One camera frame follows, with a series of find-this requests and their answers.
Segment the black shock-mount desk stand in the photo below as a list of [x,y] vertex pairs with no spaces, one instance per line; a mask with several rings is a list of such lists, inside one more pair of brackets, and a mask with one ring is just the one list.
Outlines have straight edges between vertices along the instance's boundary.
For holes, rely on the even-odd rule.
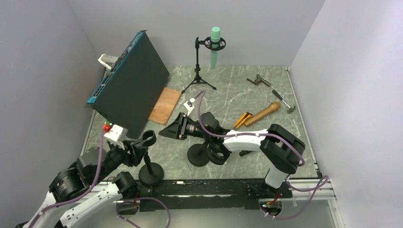
[[197,143],[187,151],[188,161],[197,167],[202,167],[212,162],[216,165],[223,165],[232,154],[222,143]]

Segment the black clip desk mic stand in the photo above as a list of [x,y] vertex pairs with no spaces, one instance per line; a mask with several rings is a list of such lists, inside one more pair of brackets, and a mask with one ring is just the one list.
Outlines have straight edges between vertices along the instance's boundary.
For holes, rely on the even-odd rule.
[[151,162],[149,156],[149,147],[156,143],[156,134],[154,130],[145,131],[140,139],[133,141],[134,143],[144,143],[146,146],[146,154],[143,157],[145,163],[138,173],[138,178],[144,186],[157,186],[164,178],[164,171],[160,164]]

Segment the black microphone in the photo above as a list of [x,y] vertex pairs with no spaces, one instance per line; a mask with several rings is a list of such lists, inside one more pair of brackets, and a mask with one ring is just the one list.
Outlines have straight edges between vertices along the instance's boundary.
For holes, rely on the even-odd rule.
[[250,153],[252,153],[252,151],[240,151],[239,152],[239,156],[245,156],[245,155],[247,155],[247,154],[250,154]]

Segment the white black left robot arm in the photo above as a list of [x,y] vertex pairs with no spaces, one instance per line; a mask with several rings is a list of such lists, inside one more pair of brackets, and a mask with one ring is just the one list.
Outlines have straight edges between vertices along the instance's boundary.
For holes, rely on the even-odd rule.
[[103,146],[90,149],[78,157],[68,168],[60,171],[49,186],[45,200],[26,222],[18,228],[72,228],[98,211],[104,204],[118,199],[132,199],[139,192],[137,181],[122,171],[94,196],[82,203],[73,204],[88,195],[96,185],[124,164],[138,166],[148,153],[148,145],[142,141],[124,141],[123,147],[109,143],[109,151]]

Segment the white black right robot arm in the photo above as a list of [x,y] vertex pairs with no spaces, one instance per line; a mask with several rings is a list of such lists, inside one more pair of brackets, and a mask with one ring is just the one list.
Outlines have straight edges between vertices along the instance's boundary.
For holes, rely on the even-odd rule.
[[176,140],[185,140],[188,136],[202,138],[204,143],[191,146],[199,149],[191,152],[190,162],[195,166],[199,158],[223,165],[233,152],[263,153],[272,163],[262,183],[262,192],[267,197],[279,193],[283,181],[305,165],[306,145],[279,124],[260,131],[240,132],[221,127],[210,112],[201,114],[197,121],[179,113],[174,122],[158,134]]

